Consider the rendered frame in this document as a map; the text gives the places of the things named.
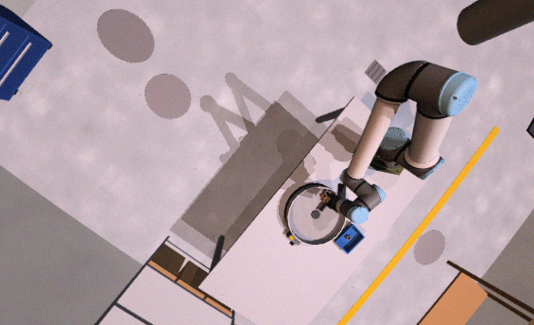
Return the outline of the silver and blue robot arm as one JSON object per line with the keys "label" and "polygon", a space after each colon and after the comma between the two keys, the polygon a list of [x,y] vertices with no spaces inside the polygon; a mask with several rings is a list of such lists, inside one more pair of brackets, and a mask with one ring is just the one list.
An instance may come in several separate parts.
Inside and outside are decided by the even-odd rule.
{"label": "silver and blue robot arm", "polygon": [[[407,62],[386,74],[374,92],[377,98],[350,165],[339,176],[358,197],[347,199],[346,186],[339,183],[336,209],[353,223],[362,224],[386,198],[379,186],[363,179],[374,154],[382,166],[401,166],[426,180],[445,162],[437,148],[453,117],[469,104],[476,88],[475,77],[426,60]],[[399,104],[408,99],[417,102],[411,139],[400,128],[388,128]]]}

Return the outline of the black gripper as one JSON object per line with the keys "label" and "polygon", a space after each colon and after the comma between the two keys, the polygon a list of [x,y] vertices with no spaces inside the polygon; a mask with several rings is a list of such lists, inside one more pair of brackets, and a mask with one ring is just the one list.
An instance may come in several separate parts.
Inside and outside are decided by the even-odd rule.
{"label": "black gripper", "polygon": [[[329,194],[329,195],[328,195]],[[332,193],[326,193],[327,197],[326,197],[326,202],[330,199],[329,203],[327,203],[327,207],[334,210],[335,212],[337,212],[336,210],[336,195],[332,194]],[[329,204],[329,205],[328,205]]]}

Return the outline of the blue open crate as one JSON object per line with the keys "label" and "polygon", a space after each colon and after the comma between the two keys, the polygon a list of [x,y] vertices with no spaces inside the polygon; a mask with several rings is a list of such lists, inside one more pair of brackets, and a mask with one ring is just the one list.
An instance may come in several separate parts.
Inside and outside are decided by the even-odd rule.
{"label": "blue open crate", "polygon": [[[358,232],[360,232],[361,235]],[[349,241],[348,239],[346,239],[346,235],[350,235],[352,239]],[[362,232],[354,224],[349,222],[347,226],[341,231],[341,233],[334,239],[334,241],[347,254],[349,254],[364,238],[365,236],[362,234]]]}

